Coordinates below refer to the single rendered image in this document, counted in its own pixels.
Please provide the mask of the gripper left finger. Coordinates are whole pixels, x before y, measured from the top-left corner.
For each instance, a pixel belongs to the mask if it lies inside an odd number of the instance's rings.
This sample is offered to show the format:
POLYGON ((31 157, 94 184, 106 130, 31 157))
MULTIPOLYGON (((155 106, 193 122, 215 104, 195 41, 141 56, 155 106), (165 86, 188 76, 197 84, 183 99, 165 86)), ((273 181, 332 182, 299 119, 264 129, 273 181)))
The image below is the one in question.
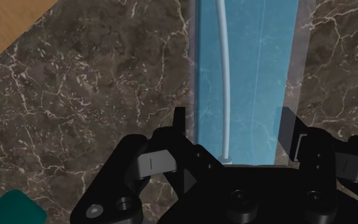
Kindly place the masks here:
POLYGON ((186 109, 173 124, 123 137, 70 215, 70 224, 145 224, 139 195, 152 175, 163 174, 178 196, 157 224, 219 224, 224 191, 216 183, 224 167, 185 136, 186 109))

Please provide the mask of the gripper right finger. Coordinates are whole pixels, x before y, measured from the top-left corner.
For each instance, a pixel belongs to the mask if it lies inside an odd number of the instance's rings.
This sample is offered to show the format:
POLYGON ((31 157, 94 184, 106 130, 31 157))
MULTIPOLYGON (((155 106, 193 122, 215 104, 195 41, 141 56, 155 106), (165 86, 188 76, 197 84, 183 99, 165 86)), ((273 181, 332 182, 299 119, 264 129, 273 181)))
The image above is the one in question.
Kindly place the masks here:
POLYGON ((341 185, 358 196, 358 135, 346 141, 322 128, 309 127, 288 107, 279 107, 278 142, 290 160, 316 171, 335 170, 341 185))

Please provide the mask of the blue translucent bottle with tube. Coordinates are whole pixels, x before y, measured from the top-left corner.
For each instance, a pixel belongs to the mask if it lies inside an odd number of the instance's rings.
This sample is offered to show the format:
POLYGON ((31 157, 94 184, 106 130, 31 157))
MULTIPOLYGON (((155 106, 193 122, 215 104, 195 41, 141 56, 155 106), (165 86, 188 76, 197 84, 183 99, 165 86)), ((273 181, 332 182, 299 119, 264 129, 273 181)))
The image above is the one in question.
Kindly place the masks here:
POLYGON ((194 0, 194 141, 224 164, 287 165, 317 0, 194 0))

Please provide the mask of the teal rounded object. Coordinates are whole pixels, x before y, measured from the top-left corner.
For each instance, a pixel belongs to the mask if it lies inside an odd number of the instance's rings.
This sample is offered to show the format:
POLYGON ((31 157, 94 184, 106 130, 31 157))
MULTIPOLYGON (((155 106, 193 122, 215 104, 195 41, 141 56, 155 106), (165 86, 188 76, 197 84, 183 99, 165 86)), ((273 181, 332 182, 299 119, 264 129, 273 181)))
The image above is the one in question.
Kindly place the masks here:
POLYGON ((0 224, 45 224, 47 213, 20 190, 0 197, 0 224))

